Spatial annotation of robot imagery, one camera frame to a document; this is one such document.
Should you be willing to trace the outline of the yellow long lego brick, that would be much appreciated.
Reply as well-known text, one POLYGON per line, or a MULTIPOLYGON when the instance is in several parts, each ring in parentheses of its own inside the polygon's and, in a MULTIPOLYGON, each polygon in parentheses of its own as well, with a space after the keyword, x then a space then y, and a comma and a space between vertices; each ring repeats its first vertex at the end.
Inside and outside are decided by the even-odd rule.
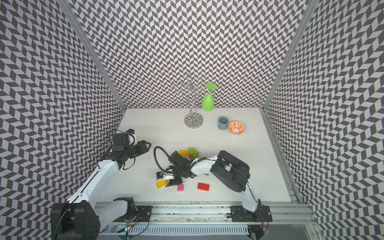
POLYGON ((161 189, 161 188, 165 187, 168 183, 169 183, 169 180, 161 180, 161 181, 156 182, 156 186, 158 189, 161 189))

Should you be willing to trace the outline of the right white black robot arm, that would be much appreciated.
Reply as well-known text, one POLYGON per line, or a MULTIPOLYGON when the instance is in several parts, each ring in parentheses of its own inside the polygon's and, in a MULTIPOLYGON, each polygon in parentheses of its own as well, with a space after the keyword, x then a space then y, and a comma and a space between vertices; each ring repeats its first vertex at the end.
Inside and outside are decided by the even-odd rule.
POLYGON ((227 151, 220 151, 213 157, 191 159, 178 152, 166 156, 171 165, 167 169, 159 168, 157 181, 167 180, 169 186, 180 185, 182 179, 212 174, 227 188, 241 194, 242 207, 246 211, 254 213, 261 204, 249 184, 249 165, 227 151))

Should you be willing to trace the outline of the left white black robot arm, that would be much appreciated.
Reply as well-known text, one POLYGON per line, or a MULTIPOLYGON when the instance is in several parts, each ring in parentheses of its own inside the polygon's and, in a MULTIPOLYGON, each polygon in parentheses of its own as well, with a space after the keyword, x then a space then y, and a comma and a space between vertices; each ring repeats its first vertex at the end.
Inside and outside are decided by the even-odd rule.
POLYGON ((86 182, 65 203, 54 204, 51 210, 53 240, 95 240, 99 233, 120 217, 137 217, 132 197, 116 198, 100 211, 97 200, 113 176, 128 159, 147 153, 151 143, 140 141, 134 145, 120 145, 98 163, 86 182))

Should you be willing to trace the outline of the pink lego brick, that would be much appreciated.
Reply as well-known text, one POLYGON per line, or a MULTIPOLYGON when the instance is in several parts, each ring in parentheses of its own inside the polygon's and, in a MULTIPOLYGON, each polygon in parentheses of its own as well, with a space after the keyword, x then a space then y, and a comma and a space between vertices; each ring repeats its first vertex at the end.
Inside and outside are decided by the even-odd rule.
POLYGON ((184 184, 178 185, 177 190, 178 190, 178 192, 183 192, 184 191, 184 184))

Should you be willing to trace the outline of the yellow curved lego brick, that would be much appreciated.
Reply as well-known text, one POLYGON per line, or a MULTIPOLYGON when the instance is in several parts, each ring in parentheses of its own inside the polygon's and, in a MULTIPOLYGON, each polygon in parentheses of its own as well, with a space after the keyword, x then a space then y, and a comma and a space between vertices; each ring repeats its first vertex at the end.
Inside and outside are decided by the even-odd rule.
POLYGON ((186 157, 188 155, 188 151, 187 150, 180 150, 180 151, 178 151, 178 154, 181 155, 182 157, 186 157))

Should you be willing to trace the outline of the red long lego brick front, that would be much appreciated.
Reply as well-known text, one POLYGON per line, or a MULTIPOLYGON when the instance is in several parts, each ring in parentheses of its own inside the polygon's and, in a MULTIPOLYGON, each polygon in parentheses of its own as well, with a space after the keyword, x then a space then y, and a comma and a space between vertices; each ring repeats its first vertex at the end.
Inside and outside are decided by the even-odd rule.
POLYGON ((198 183, 197 189, 200 191, 208 192, 210 190, 210 185, 205 183, 198 183))

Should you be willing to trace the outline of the grey blue cup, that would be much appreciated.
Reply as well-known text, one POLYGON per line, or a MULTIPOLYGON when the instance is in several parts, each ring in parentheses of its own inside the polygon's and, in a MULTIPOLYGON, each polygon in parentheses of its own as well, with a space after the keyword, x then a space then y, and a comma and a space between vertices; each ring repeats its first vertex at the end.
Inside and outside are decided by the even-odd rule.
POLYGON ((220 130, 226 130, 228 128, 228 125, 229 125, 229 119, 227 117, 219 117, 218 119, 218 128, 220 130))

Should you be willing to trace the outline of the white vent grille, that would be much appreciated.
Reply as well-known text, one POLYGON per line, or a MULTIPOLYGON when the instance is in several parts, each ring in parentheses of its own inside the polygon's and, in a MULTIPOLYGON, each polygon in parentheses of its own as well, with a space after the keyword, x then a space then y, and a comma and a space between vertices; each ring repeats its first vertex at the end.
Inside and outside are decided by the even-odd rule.
POLYGON ((249 234, 244 225, 138 225, 132 229, 123 225, 109 226, 102 236, 209 236, 209 235, 241 235, 249 234))

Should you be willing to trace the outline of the orange patterned small bowl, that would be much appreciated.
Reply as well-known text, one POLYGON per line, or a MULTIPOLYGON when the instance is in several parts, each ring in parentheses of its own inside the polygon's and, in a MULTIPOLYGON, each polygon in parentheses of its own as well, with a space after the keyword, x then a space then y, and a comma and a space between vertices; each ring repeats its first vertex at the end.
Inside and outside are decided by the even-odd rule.
POLYGON ((245 131, 245 126, 239 121, 232 121, 228 124, 228 129, 230 133, 234 135, 240 135, 245 131))

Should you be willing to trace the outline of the green plastic wine glass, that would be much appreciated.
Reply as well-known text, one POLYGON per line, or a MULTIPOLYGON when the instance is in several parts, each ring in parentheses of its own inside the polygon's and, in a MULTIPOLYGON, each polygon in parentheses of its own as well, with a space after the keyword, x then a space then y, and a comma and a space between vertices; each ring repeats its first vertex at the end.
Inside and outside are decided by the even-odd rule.
POLYGON ((214 83, 206 83, 205 88, 209 91, 208 94, 204 97, 202 102, 202 109, 206 112, 210 112, 214 109, 215 100, 212 95, 212 91, 217 89, 217 85, 214 83))

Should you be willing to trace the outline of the chrome mug tree stand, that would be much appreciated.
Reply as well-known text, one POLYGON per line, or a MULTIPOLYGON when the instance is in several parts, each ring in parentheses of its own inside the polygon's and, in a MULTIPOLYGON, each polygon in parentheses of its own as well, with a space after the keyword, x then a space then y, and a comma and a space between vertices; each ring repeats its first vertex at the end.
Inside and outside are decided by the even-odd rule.
POLYGON ((186 97, 189 112, 184 118, 185 125, 190 129, 198 129, 203 125, 204 118, 198 113, 199 99, 202 96, 205 77, 193 77, 191 74, 183 74, 172 84, 176 87, 176 96, 186 97))

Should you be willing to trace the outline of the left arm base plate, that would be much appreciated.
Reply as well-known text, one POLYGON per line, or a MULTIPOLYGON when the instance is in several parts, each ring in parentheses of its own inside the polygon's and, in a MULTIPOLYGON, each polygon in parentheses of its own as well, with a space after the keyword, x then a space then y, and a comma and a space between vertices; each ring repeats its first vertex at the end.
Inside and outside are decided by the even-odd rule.
POLYGON ((135 206, 128 212, 117 218, 113 221, 113 223, 141 223, 141 222, 149 222, 152 214, 152 206, 135 206))

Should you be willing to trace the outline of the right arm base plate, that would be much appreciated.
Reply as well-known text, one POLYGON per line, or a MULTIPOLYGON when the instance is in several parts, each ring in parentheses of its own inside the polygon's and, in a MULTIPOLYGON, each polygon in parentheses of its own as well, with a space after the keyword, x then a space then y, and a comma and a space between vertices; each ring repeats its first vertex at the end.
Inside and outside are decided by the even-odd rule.
POLYGON ((269 223, 273 221, 269 206, 259 205, 254 212, 245 210, 242 206, 231 206, 232 222, 260 222, 269 223))

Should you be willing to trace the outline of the aluminium front rail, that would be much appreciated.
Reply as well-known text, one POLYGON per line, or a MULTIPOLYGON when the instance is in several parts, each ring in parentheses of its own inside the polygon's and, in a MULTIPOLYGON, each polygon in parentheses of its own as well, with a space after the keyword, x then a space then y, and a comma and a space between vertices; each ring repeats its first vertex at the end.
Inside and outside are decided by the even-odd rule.
MULTIPOLYGON (((149 220, 152 224, 262 224, 260 222, 232 222, 231 206, 240 206, 239 202, 208 203, 166 203, 137 202, 136 206, 152 206, 149 220)), ((289 202, 264 202, 269 206, 273 221, 264 224, 309 225, 317 220, 312 208, 307 204, 289 202)))

